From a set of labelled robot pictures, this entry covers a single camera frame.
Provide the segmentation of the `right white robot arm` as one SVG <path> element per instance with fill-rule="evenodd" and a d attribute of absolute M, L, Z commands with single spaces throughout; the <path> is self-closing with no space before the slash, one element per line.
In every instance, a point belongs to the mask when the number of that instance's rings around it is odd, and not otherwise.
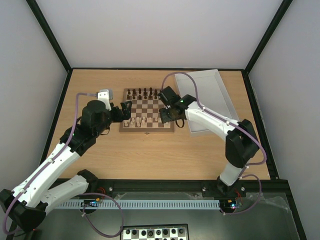
<path fill-rule="evenodd" d="M 237 121 L 210 111 L 199 106 L 195 97 L 189 94 L 180 97 L 169 86 L 161 89 L 157 96 L 165 105 L 159 110 L 162 123 L 188 120 L 205 127 L 225 142 L 227 164 L 217 178 L 216 189 L 224 196 L 233 193 L 240 173 L 259 150 L 254 142 L 257 135 L 252 123 L 247 119 Z"/>

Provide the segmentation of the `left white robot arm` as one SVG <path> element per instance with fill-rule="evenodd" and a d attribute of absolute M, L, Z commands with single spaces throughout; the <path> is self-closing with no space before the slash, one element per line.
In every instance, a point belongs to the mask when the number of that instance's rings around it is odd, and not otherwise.
<path fill-rule="evenodd" d="M 98 188 L 98 178 L 86 169 L 56 187 L 52 185 L 112 123 L 129 120 L 131 108 L 131 101 L 121 103 L 120 107 L 108 100 L 89 101 L 81 117 L 74 117 L 73 125 L 65 131 L 48 158 L 13 190 L 3 189 L 0 192 L 0 205 L 5 212 L 3 232 L 15 234 L 15 231 L 7 231 L 7 219 L 15 222 L 19 230 L 30 232 L 61 203 L 84 193 L 93 195 Z"/>

